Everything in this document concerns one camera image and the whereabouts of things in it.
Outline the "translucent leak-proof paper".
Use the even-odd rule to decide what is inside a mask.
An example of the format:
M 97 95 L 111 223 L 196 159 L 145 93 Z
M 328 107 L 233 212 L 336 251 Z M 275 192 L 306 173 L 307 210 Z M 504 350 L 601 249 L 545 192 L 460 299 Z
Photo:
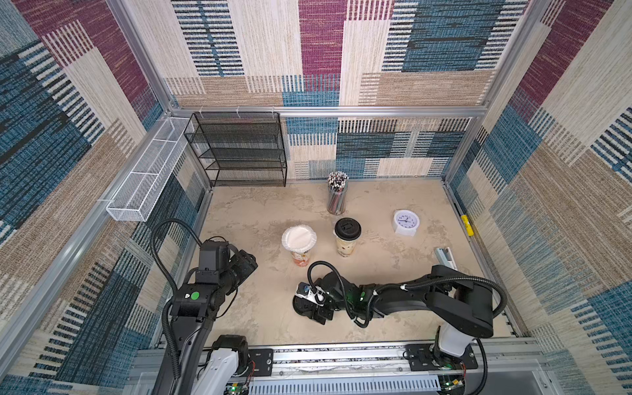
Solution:
M 308 225 L 296 225 L 285 230 L 282 246 L 292 253 L 306 253 L 316 245 L 317 235 Z

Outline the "beige patterned paper cup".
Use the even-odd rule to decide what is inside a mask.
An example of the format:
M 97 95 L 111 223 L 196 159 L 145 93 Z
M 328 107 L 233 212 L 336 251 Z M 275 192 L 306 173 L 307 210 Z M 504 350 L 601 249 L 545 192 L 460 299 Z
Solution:
M 336 235 L 337 253 L 342 257 L 349 257 L 353 254 L 359 236 L 351 237 L 349 235 Z

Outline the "red patterned paper cup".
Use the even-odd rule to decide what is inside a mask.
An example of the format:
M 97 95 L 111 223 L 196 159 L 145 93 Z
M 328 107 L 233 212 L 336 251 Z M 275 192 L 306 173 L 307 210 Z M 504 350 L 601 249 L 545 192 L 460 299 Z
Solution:
M 291 254 L 299 267 L 309 265 L 311 250 L 317 243 L 315 231 L 308 225 L 296 225 L 285 230 L 281 237 L 283 248 Z

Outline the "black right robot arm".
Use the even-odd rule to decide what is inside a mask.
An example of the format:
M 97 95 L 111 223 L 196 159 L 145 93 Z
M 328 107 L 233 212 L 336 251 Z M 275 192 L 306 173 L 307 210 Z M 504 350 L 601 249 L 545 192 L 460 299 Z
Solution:
M 357 286 L 325 261 L 308 267 L 292 301 L 296 314 L 319 324 L 344 311 L 361 329 L 390 314 L 431 311 L 444 320 L 434 341 L 436 359 L 462 358 L 472 341 L 493 337 L 493 321 L 507 303 L 505 288 L 494 281 L 442 265 L 413 281 Z

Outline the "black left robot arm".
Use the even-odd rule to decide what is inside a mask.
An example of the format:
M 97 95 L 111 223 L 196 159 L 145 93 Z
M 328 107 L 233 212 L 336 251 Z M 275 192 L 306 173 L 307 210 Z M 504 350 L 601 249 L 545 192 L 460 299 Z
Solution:
M 167 225 L 178 224 L 199 247 L 199 264 L 177 285 L 157 253 L 156 237 Z M 191 394 L 197 378 L 200 358 L 212 326 L 221 317 L 219 310 L 228 295 L 236 295 L 248 277 L 258 268 L 255 256 L 239 250 L 222 238 L 202 242 L 184 221 L 170 218 L 159 222 L 151 232 L 151 255 L 171 288 L 172 296 L 161 312 L 166 351 L 152 392 L 154 394 Z

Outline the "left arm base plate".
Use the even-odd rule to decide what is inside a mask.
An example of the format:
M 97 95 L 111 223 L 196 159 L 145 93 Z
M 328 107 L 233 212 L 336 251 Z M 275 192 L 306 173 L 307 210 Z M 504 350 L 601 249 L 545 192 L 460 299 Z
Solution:
M 205 359 L 198 364 L 198 374 L 207 368 L 212 359 L 212 348 L 205 348 Z M 274 350 L 271 348 L 249 349 L 249 369 L 253 372 L 253 377 L 270 377 L 273 373 Z

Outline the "black cup lid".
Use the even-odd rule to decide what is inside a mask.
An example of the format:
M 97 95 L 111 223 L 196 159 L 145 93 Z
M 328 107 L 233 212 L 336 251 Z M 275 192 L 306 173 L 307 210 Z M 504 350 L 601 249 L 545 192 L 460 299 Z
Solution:
M 297 314 L 299 314 L 300 316 L 308 317 L 309 319 L 312 319 L 314 317 L 314 314 L 317 313 L 319 310 L 318 304 L 299 296 L 294 296 L 292 306 Z
M 354 241 L 360 238 L 362 228 L 357 220 L 344 217 L 339 219 L 334 226 L 334 234 L 340 240 Z

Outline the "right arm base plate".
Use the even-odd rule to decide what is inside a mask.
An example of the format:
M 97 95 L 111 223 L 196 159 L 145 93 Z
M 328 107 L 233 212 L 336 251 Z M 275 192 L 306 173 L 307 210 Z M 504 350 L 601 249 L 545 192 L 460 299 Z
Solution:
M 439 370 L 476 370 L 479 367 L 477 358 L 468 345 L 463 355 L 456 357 L 440 351 L 435 352 L 433 343 L 408 344 L 403 352 L 411 371 L 439 371 Z

